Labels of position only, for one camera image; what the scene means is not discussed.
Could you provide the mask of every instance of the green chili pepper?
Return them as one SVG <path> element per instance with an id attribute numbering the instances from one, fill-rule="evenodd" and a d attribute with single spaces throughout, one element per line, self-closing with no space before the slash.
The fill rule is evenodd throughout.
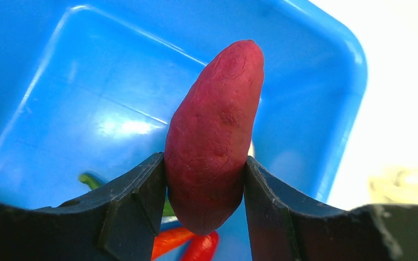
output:
<path id="1" fill-rule="evenodd" d="M 104 181 L 100 180 L 93 173 L 89 172 L 80 174 L 78 180 L 89 186 L 90 190 L 94 190 L 105 184 Z M 175 216 L 174 210 L 172 209 L 172 206 L 170 205 L 167 197 L 164 202 L 163 216 Z"/>

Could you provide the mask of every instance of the blue bin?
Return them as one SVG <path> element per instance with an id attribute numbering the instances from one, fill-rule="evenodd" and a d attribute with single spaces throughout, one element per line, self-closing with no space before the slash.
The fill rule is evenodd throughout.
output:
<path id="1" fill-rule="evenodd" d="M 256 158 L 326 201 L 367 70 L 306 0 L 0 0 L 0 201 L 58 206 L 88 191 L 81 172 L 113 179 L 162 151 L 199 72 L 241 39 L 266 61 Z M 214 260 L 251 259 L 244 203 L 218 232 Z"/>

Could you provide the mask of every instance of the yellow object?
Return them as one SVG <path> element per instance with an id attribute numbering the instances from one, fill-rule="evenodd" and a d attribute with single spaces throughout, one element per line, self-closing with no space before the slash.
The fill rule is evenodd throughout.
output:
<path id="1" fill-rule="evenodd" d="M 418 204 L 418 167 L 391 167 L 370 177 L 371 203 Z"/>

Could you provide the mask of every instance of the red pepper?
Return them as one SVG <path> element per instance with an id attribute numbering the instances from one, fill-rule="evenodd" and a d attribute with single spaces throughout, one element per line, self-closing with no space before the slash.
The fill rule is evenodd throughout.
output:
<path id="1" fill-rule="evenodd" d="M 176 227 L 160 232 L 159 235 L 155 237 L 151 260 L 154 260 L 172 249 L 183 245 L 194 236 L 195 234 L 184 227 Z"/>
<path id="2" fill-rule="evenodd" d="M 181 261 L 211 261 L 219 244 L 219 234 L 196 235 L 183 254 Z"/>

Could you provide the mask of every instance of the sweet potato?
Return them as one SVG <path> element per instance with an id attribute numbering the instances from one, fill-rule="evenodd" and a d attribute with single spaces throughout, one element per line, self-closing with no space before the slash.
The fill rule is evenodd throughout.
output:
<path id="1" fill-rule="evenodd" d="M 220 227 L 241 202 L 262 84 L 262 51 L 252 40 L 237 41 L 203 69 L 171 119 L 169 201 L 195 234 Z"/>

